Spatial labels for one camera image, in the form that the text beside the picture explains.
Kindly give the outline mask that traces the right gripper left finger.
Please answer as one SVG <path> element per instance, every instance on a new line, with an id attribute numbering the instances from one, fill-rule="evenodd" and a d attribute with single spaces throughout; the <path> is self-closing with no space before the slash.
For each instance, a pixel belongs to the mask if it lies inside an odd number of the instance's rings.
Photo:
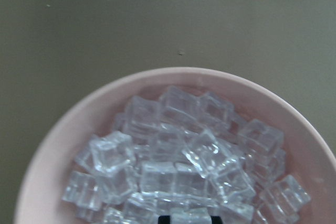
<path id="1" fill-rule="evenodd" d="M 158 224 L 170 224 L 170 223 L 171 223 L 171 216 L 158 217 Z"/>

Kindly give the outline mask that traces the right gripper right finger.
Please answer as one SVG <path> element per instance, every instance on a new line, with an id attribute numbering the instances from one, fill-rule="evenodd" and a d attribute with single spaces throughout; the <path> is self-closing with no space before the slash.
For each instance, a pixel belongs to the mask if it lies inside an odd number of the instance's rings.
<path id="1" fill-rule="evenodd" d="M 212 224 L 221 224 L 220 216 L 211 216 Z"/>

